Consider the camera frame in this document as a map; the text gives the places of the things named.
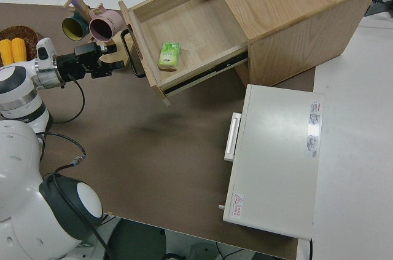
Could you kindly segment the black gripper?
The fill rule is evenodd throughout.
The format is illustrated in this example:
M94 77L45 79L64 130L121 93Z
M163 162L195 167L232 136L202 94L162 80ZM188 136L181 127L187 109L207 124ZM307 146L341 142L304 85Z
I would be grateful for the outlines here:
M74 81L83 79L86 74L91 74L93 79L112 75L112 71L123 69L124 61L105 63L99 58L102 55L117 52L117 46L98 45L95 42L80 45L74 48L74 52L67 55L59 55L56 58L56 68L61 81Z

